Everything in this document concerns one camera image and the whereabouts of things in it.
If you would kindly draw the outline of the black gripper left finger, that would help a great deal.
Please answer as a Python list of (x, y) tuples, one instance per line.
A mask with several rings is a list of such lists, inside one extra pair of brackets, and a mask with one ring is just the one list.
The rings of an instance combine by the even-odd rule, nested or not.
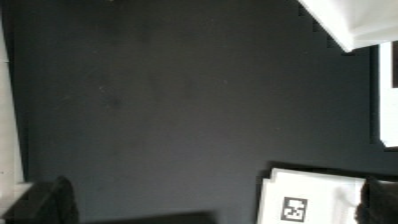
[(4, 224), (80, 224), (75, 189), (64, 176), (32, 185), (5, 210), (2, 221)]

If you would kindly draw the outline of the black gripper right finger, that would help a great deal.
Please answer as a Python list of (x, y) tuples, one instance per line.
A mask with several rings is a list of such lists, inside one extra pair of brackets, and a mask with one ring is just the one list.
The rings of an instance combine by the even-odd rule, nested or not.
[(361, 203), (355, 210), (357, 224), (398, 224), (398, 183), (366, 179)]

